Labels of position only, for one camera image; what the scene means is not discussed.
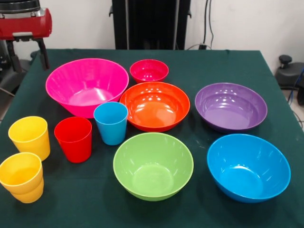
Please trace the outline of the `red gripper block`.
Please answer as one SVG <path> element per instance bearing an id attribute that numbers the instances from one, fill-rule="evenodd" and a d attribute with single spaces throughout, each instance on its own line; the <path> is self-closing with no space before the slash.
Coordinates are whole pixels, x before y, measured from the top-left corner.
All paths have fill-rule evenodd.
<path id="1" fill-rule="evenodd" d="M 52 17 L 48 8 L 34 12 L 0 15 L 0 39 L 6 40 L 7 50 L 15 72 L 21 73 L 22 67 L 15 54 L 13 41 L 20 37 L 34 37 L 40 50 L 40 61 L 44 70 L 49 69 L 48 54 L 43 38 L 52 32 Z"/>

